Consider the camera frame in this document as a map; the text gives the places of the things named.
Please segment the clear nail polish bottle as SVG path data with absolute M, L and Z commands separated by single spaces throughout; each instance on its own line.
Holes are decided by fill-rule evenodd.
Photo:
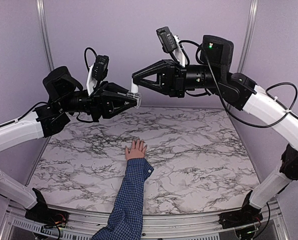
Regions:
M 128 92 L 127 94 L 126 94 L 126 96 L 127 97 L 130 97 L 130 98 L 132 98 L 132 99 L 134 99 L 134 100 L 136 100 L 136 105 L 135 105 L 135 108 L 139 108 L 140 107 L 140 105 L 141 105 L 141 100 L 142 100 L 142 95 L 139 93 L 139 92 L 137 92 L 137 93 L 134 93 L 134 92 Z

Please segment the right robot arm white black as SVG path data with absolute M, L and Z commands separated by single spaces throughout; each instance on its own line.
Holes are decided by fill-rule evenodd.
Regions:
M 262 220 L 260 211 L 268 201 L 298 180 L 298 116 L 246 75 L 229 71 L 234 48 L 231 41 L 204 35 L 196 51 L 197 64 L 191 65 L 174 55 L 175 51 L 184 51 L 182 41 L 170 33 L 160 34 L 159 39 L 171 59 L 133 73 L 133 86 L 177 98 L 195 89 L 205 89 L 207 95 L 218 95 L 224 107 L 231 105 L 258 118 L 263 122 L 262 129 L 273 128 L 287 141 L 281 165 L 246 195 L 241 209 L 219 216 L 225 229 Z

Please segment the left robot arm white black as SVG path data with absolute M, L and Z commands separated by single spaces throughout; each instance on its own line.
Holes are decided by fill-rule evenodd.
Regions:
M 0 125 L 0 152 L 30 140 L 48 138 L 61 132 L 70 122 L 70 115 L 86 113 L 91 123 L 100 118 L 110 119 L 132 107 L 138 107 L 141 95 L 113 82 L 95 80 L 88 74 L 87 88 L 71 76 L 66 66 L 51 71 L 43 85 L 49 95 L 48 102 L 39 102 L 23 116 Z M 65 216 L 48 207 L 42 193 L 28 188 L 0 169 L 0 195 L 20 204 L 25 217 L 48 223 L 57 216 Z

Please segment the blue checked shirt forearm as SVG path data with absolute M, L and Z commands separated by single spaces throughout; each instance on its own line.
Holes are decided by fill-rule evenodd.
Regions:
M 107 225 L 93 240 L 139 240 L 143 227 L 144 183 L 154 168 L 145 158 L 127 161 L 125 176 L 116 196 Z

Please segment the person's bare hand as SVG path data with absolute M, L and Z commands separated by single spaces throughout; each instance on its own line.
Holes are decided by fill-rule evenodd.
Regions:
M 133 140 L 130 147 L 125 146 L 125 158 L 126 161 L 131 159 L 141 159 L 145 157 L 147 146 L 144 145 L 144 141 L 137 139 Z

